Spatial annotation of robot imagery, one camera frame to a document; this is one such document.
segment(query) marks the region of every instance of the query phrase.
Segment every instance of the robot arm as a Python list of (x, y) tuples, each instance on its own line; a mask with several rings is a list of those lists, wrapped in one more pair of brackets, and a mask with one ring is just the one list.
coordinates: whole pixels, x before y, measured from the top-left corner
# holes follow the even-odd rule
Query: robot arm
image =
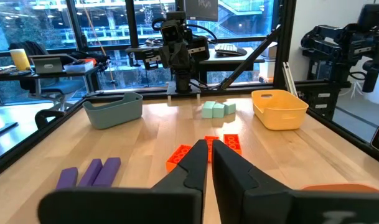
[[(326, 41), (327, 37), (334, 43)], [(367, 71), (363, 91), (372, 92), (379, 74), (379, 5), (365, 5), (357, 24), (316, 26), (302, 38), (301, 46), (307, 49), (304, 55), (329, 62), (332, 82), (347, 81), (352, 66), (363, 56), (372, 58), (363, 65)]]

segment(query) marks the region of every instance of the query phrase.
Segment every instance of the orange object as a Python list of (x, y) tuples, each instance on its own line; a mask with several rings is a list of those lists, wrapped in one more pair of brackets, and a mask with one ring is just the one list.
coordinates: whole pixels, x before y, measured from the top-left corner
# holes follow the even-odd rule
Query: orange object
[(95, 65), (96, 65), (96, 60), (93, 59), (93, 58), (86, 58), (86, 59), (84, 59), (84, 62), (85, 62), (85, 63), (93, 62), (93, 63), (94, 63), (94, 67), (95, 67)]
[(322, 184), (304, 187), (302, 190), (336, 192), (379, 192), (376, 188), (363, 184)]
[(212, 161), (212, 147), (213, 147), (213, 140), (219, 140), (220, 138), (217, 136), (204, 136), (204, 139), (207, 141), (207, 147), (208, 147), (208, 162)]
[(284, 90), (258, 90), (251, 93), (253, 111), (270, 130), (300, 128), (308, 104)]
[(239, 136), (237, 134), (224, 134), (224, 143), (237, 154), (241, 155)]
[(189, 152), (192, 146), (180, 145), (166, 162), (166, 170), (171, 172), (182, 158)]

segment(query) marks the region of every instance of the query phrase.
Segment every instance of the purple foam block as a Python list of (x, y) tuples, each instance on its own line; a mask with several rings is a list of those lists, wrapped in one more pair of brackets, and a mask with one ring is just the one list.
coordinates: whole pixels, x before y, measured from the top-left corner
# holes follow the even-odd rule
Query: purple foam block
[(85, 171), (82, 179), (78, 183), (79, 187), (89, 187), (92, 186), (96, 177), (102, 169), (102, 161), (100, 159), (93, 159), (90, 166), (88, 166), (87, 171)]
[(120, 164), (120, 158), (107, 159), (92, 186), (111, 187), (117, 171), (119, 170)]
[(64, 169), (60, 173), (60, 177), (57, 184), (58, 189), (64, 189), (69, 187), (76, 187), (78, 170), (76, 167)]

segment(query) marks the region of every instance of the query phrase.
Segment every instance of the green cube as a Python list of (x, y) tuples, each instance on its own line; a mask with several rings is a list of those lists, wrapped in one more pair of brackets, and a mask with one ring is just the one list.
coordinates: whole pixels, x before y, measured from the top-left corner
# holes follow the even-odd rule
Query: green cube
[(223, 104), (225, 106), (225, 114), (233, 114), (236, 111), (236, 103), (225, 102)]
[(225, 115), (224, 105), (221, 103), (214, 104), (213, 107), (213, 118), (223, 118)]
[(213, 118), (214, 101), (206, 101), (202, 108), (202, 118)]

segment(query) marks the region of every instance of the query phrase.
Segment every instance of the basket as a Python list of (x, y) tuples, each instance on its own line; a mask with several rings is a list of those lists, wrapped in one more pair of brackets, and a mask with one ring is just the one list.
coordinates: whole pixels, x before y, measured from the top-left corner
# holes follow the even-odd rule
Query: basket
[(334, 192), (379, 192), (378, 189), (364, 184), (321, 184), (310, 185), (302, 190), (334, 191)]
[(124, 94), (122, 100), (102, 106), (93, 106), (86, 101), (83, 103), (83, 107), (92, 126), (96, 129), (105, 129), (140, 118), (142, 102), (141, 95), (128, 92)]
[(270, 130), (300, 128), (308, 104), (284, 90), (258, 90), (251, 93), (253, 111)]

